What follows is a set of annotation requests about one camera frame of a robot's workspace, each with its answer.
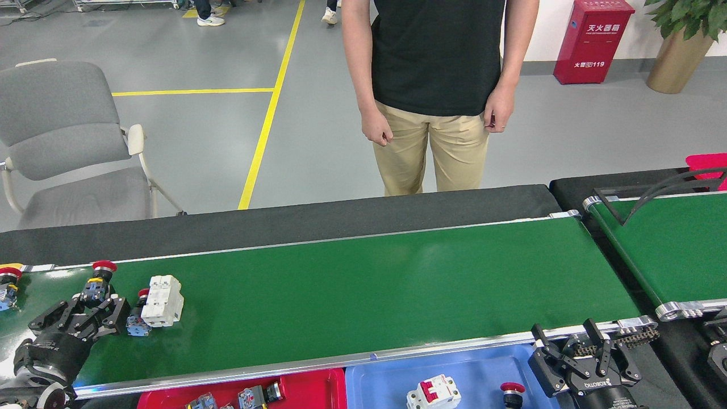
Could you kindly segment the person's left hand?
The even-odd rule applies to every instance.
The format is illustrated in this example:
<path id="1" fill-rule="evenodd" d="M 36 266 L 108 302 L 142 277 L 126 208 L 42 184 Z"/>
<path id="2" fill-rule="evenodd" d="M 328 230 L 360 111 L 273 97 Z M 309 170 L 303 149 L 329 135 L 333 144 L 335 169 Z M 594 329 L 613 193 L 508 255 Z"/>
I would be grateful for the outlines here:
<path id="1" fill-rule="evenodd" d="M 484 127 L 489 133 L 502 133 L 514 112 L 516 87 L 498 85 L 488 96 L 483 112 Z"/>

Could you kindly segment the person's right hand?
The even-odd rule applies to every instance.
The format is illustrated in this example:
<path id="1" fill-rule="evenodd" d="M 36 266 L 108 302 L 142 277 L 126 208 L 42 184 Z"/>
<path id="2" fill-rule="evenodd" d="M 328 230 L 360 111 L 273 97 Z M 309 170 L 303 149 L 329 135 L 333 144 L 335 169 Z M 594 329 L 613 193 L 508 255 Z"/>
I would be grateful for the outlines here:
<path id="1" fill-rule="evenodd" d="M 361 130 L 367 140 L 380 147 L 386 147 L 393 140 L 391 127 L 377 108 L 361 111 Z"/>

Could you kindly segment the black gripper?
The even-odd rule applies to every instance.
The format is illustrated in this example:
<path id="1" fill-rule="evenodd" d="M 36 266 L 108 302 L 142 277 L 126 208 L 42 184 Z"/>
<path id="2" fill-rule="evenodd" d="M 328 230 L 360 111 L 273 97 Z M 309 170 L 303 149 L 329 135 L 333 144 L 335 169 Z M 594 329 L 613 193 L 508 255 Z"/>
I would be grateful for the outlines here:
<path id="1" fill-rule="evenodd" d="M 631 350 L 643 344 L 643 332 L 606 337 L 592 319 L 584 322 L 590 341 L 571 336 L 559 346 L 535 324 L 535 350 L 529 365 L 544 393 L 552 398 L 568 391 L 576 408 L 639 408 L 628 388 L 641 380 Z"/>
<path id="2" fill-rule="evenodd" d="M 83 313 L 85 306 L 72 298 L 60 301 L 28 324 L 36 339 L 25 339 L 15 351 L 15 375 L 22 371 L 34 376 L 47 374 L 73 382 L 88 359 L 92 341 L 116 336 L 126 327 L 130 306 L 127 298 L 113 294 L 101 305 Z"/>

